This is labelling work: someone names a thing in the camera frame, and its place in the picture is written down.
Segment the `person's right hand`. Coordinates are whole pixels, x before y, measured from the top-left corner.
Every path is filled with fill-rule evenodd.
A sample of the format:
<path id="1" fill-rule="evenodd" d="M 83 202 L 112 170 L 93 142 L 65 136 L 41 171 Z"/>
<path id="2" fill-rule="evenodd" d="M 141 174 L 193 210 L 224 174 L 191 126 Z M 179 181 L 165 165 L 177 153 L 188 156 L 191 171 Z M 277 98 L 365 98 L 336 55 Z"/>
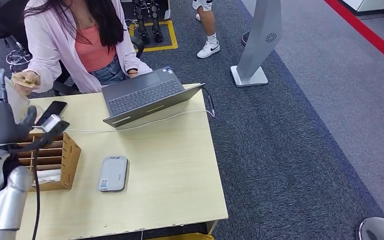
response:
<path id="1" fill-rule="evenodd" d="M 40 88 L 41 77 L 34 71 L 21 71 L 12 74 L 11 82 L 20 94 L 28 96 Z"/>

